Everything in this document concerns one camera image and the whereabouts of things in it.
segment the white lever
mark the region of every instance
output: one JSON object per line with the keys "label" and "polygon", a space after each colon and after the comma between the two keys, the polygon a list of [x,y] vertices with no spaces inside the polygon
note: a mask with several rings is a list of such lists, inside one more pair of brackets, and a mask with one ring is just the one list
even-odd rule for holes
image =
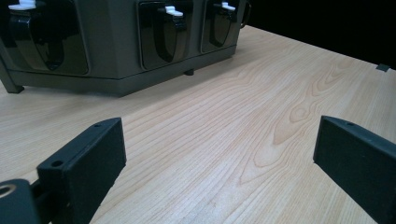
{"label": "white lever", "polygon": [[235,7],[228,6],[228,2],[222,2],[222,3],[221,3],[221,7],[222,7],[222,8],[225,8],[225,9],[227,9],[227,10],[230,10],[230,11],[235,11],[235,10],[236,10]]}
{"label": "white lever", "polygon": [[19,5],[11,5],[11,6],[8,6],[8,8],[12,9],[12,10],[18,10],[18,11],[33,9],[33,8],[35,8],[35,0],[20,0]]}
{"label": "white lever", "polygon": [[166,13],[172,16],[176,16],[176,17],[182,17],[183,13],[176,11],[175,7],[165,7],[166,9]]}

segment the screw hole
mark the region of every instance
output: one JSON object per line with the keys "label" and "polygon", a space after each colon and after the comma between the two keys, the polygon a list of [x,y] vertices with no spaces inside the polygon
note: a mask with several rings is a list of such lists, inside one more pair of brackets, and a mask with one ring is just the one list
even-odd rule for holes
{"label": "screw hole", "polygon": [[58,167],[61,166],[62,164],[64,164],[62,161],[55,161],[51,164],[52,167]]}
{"label": "screw hole", "polygon": [[6,197],[8,194],[12,193],[17,187],[15,185],[4,185],[0,186],[0,198]]}

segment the wood grain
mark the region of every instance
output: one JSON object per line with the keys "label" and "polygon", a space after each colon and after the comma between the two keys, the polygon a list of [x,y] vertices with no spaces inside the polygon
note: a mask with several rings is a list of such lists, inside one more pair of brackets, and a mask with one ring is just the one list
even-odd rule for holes
{"label": "wood grain", "polygon": [[92,223],[374,223],[312,160],[320,116],[396,142],[396,72],[251,27],[229,60],[116,98],[0,87],[0,180],[122,117],[127,166]]}

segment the black background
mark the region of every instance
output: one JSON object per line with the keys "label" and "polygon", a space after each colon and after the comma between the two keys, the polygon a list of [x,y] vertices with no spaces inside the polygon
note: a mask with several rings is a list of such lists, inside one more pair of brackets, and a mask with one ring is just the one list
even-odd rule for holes
{"label": "black background", "polygon": [[250,0],[248,25],[396,69],[396,1]]}

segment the light wood tabletop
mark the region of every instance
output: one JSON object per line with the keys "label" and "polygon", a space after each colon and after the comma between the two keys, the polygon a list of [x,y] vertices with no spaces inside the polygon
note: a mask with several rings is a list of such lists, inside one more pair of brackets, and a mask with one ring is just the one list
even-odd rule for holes
{"label": "light wood tabletop", "polygon": [[0,86],[0,181],[103,119],[127,164],[92,223],[375,223],[313,163],[322,115],[396,142],[396,72],[252,27],[229,60],[114,97]]}

